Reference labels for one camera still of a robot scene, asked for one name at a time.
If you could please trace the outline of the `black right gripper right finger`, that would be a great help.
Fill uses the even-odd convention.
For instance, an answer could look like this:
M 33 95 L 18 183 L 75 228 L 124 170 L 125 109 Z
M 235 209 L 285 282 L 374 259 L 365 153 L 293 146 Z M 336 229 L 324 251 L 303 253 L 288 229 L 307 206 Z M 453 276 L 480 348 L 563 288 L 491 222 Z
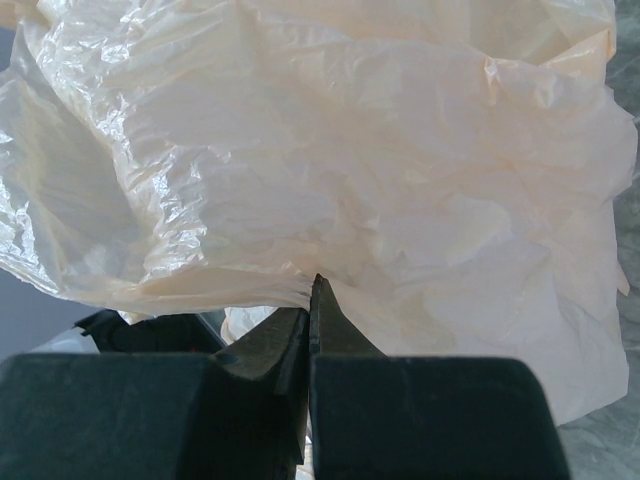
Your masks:
M 387 356 L 329 281 L 310 303 L 310 416 L 319 479 L 566 479 L 544 391 L 521 361 Z

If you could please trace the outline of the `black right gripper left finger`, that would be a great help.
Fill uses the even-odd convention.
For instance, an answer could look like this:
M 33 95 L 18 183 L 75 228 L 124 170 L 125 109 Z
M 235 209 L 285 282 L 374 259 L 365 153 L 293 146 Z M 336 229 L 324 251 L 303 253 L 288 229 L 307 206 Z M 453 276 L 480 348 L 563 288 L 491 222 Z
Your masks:
M 5 479 L 292 479 L 309 316 L 275 311 L 216 353 L 28 353 L 1 366 Z

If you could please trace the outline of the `orange banana-print plastic bag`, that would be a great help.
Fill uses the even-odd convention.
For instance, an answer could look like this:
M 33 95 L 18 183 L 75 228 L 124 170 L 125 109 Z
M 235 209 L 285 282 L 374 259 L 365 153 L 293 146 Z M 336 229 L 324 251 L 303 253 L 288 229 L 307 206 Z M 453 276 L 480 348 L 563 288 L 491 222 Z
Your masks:
M 304 306 L 622 398 L 610 1 L 5 1 L 1 266 L 131 321 Z

